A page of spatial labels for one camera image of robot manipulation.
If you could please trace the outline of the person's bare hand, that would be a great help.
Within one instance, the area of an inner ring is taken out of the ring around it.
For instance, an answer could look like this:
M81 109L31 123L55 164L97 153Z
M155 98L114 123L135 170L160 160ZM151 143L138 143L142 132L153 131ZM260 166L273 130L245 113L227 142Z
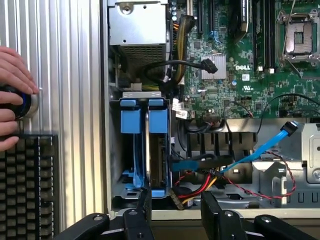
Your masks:
M0 47L0 82L28 95L39 92L23 58L14 49L6 46ZM0 136L4 138L0 141L2 152L12 148L19 141L19 137L13 135L17 129L15 113L2 108L0 110Z

